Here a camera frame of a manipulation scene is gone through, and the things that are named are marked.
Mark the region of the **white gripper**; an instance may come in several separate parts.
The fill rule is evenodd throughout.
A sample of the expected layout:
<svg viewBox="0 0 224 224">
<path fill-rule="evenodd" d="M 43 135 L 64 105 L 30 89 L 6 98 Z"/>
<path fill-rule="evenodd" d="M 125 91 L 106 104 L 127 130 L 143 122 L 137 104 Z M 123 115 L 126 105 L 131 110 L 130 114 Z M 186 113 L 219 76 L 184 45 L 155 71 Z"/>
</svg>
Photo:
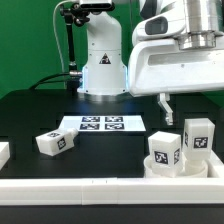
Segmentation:
<svg viewBox="0 0 224 224">
<path fill-rule="evenodd" d="M 158 95 L 165 121 L 173 124 L 170 94 L 224 89 L 224 36 L 216 47 L 180 50 L 172 38 L 143 41 L 131 53 L 129 91 L 133 96 Z"/>
</svg>

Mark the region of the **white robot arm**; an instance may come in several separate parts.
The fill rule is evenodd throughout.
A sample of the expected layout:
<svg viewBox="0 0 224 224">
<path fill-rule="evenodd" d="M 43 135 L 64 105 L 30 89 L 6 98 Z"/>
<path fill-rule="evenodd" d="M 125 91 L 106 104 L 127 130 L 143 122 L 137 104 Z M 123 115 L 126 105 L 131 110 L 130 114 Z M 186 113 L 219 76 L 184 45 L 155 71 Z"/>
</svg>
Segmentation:
<svg viewBox="0 0 224 224">
<path fill-rule="evenodd" d="M 132 33 L 127 67 L 121 60 L 120 24 L 106 13 L 121 2 L 80 1 L 90 18 L 84 92 L 156 95 L 171 125 L 172 94 L 224 88 L 224 0 L 139 0 L 142 21 Z"/>
</svg>

